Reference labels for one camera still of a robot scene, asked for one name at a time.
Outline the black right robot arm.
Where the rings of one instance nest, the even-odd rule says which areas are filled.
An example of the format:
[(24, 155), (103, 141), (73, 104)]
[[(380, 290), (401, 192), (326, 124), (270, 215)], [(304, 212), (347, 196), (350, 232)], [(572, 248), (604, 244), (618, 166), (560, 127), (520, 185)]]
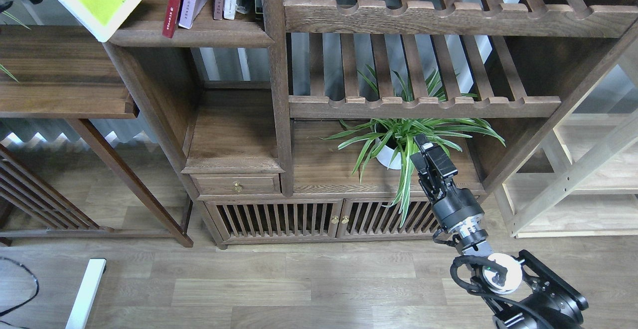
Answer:
[(517, 258), (496, 253), (480, 228), (483, 209), (467, 188), (458, 188), (458, 170), (446, 152), (424, 134), (415, 136), (410, 157), (432, 203), (445, 245), (456, 248), (450, 275), (493, 311), (498, 329), (580, 329), (587, 300), (527, 250)]

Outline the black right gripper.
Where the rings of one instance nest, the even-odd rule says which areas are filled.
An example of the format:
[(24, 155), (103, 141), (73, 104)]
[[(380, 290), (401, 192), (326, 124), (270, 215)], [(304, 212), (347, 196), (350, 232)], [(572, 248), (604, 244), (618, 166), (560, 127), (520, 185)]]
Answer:
[(445, 233), (472, 234), (481, 231), (484, 211), (467, 188), (458, 188), (458, 174), (448, 154), (428, 140), (425, 134), (413, 138), (417, 152), (410, 156), (419, 183), (432, 203), (432, 211)]

